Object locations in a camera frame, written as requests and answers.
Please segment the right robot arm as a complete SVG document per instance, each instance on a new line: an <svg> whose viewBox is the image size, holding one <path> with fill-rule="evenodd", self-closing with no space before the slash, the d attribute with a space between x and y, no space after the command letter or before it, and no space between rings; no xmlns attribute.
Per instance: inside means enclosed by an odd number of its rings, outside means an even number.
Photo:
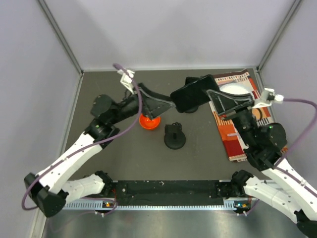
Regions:
<svg viewBox="0 0 317 238"><path fill-rule="evenodd" d="M279 123L258 126L253 108L269 107L286 99L273 89L264 89L254 99L250 93L234 95L208 89L217 114L223 120L232 120L243 142L248 162L271 178L279 191L246 171L235 172L231 190L237 196L249 195L270 205L287 216L307 237L317 236L317 190L309 184L286 159L282 149L287 145L286 133Z"/></svg>

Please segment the black phone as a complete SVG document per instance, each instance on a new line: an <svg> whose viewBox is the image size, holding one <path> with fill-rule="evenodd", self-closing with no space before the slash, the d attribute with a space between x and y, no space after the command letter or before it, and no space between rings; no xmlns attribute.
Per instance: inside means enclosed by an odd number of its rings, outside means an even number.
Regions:
<svg viewBox="0 0 317 238"><path fill-rule="evenodd" d="M213 75L207 74L199 77L200 79L175 90L170 94L172 102L176 105L176 109L180 113L192 107L199 107L210 101L206 94L209 89L219 91Z"/></svg>
<svg viewBox="0 0 317 238"><path fill-rule="evenodd" d="M199 77L186 77L185 79L185 85L188 85L188 84L191 84L197 80L199 80L200 78Z"/></svg>

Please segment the black phone stand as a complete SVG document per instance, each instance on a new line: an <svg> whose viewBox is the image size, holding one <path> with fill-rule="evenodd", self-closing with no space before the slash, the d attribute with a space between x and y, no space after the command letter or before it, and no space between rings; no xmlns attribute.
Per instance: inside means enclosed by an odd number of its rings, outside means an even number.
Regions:
<svg viewBox="0 0 317 238"><path fill-rule="evenodd" d="M184 111L184 113L187 113L187 114L192 114L194 112L196 112L198 110L199 107L192 107L190 109L187 109Z"/></svg>
<svg viewBox="0 0 317 238"><path fill-rule="evenodd" d="M182 131L182 124L174 122L164 127L164 143L172 150L181 149L186 143L186 136Z"/></svg>

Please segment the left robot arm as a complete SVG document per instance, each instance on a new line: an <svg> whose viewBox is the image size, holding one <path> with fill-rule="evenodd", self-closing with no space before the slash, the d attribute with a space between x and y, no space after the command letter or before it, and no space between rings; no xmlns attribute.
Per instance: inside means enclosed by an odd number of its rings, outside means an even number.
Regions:
<svg viewBox="0 0 317 238"><path fill-rule="evenodd" d="M78 139L56 161L38 173L29 173L24 178L26 193L22 198L22 208L27 210L27 197L36 208L50 218L59 213L66 204L89 195L108 196L112 192L112 181L105 172L70 181L90 158L105 149L114 139L127 133L115 124L134 115L145 115L155 119L176 104L170 96L149 90L140 83L132 88L132 94L120 102L101 94L93 102L91 115L94 117Z"/></svg>

